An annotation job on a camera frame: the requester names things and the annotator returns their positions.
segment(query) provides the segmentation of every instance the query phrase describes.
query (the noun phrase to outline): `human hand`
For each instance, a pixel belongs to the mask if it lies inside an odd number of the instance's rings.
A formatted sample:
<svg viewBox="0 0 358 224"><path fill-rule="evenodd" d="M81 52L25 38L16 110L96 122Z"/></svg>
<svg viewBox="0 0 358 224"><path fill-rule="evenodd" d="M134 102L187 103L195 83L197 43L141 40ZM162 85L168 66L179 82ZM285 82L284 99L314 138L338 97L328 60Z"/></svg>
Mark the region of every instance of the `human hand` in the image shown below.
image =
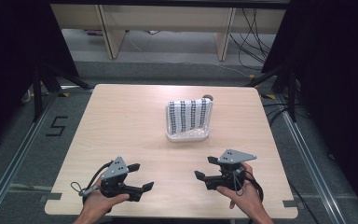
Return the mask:
<svg viewBox="0 0 358 224"><path fill-rule="evenodd" d="M249 174L245 173L246 177L253 179L252 166L246 162L242 162L241 164L245 168L245 171L249 172ZM244 180L243 187L238 192L222 186L217 187L216 190L231 199L230 209L233 209L234 206L237 205L240 210L254 222L258 224L273 223L261 203L257 190L249 180Z"/></svg>
<svg viewBox="0 0 358 224"><path fill-rule="evenodd" d="M101 186L101 178L98 178L94 185ZM103 217L114 205L125 202L129 198L129 194L119 194L113 198L106 198L101 194L99 189L96 189L88 196L74 224L94 223Z"/></svg>

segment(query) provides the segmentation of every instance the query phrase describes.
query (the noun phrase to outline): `table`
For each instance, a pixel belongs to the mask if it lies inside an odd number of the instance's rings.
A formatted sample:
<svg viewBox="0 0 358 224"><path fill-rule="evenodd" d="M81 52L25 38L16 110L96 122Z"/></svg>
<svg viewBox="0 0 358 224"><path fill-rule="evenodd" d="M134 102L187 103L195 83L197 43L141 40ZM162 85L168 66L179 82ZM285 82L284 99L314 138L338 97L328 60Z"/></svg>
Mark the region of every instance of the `table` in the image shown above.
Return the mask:
<svg viewBox="0 0 358 224"><path fill-rule="evenodd" d="M165 105L205 94L213 97L209 137L201 142L173 143L165 135ZM105 163L122 156L129 165L140 163L126 184L141 187L154 181L151 191L138 203L115 206L111 216L245 218L238 208L229 209L229 198L194 175L220 175L207 157L220 157L227 148L254 154L255 178L265 193L264 205L272 218L295 218L293 202L282 162L272 137L258 93L253 88L205 86L108 85L96 86L79 123L52 193L50 215L78 215L81 198L70 183L83 188Z"/></svg>

